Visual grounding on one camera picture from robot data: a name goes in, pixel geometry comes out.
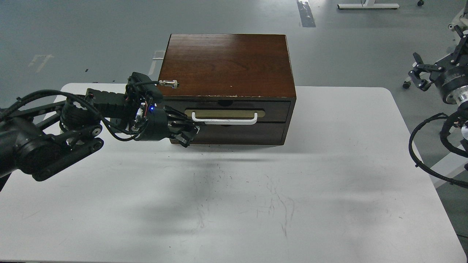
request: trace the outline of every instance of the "white furniture base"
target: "white furniture base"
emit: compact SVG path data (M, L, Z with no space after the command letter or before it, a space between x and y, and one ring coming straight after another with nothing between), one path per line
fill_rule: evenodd
M338 9L397 9L399 7L398 4L376 4L375 0L367 0L364 4L338 4Z

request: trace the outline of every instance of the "table surface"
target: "table surface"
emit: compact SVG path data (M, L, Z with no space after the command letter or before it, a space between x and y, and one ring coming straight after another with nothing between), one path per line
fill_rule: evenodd
M0 192L0 260L466 262L390 92L297 95L283 146L185 149L103 131L103 149L44 182L14 172Z

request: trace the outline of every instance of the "wooden drawer cabinet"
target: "wooden drawer cabinet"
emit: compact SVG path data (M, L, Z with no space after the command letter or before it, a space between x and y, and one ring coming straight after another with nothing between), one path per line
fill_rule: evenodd
M180 83L160 87L163 104L195 118L232 120L208 124L192 143L285 143L296 92L284 35L172 34L159 79Z

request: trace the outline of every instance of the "chair wheel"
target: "chair wheel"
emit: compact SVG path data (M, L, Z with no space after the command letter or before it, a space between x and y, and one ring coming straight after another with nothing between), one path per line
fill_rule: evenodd
M411 86L411 81L405 81L405 82L403 82L402 87L403 87L404 89L408 89L408 88L410 88L410 86Z

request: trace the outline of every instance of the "drawer handle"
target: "drawer handle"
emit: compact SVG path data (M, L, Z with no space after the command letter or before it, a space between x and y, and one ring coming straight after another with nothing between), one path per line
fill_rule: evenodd
M258 114L254 113L253 119L238 120L238 119L199 119L195 116L195 112L192 111L192 120L196 122L204 122L205 124L219 124L219 125L252 125L257 122Z

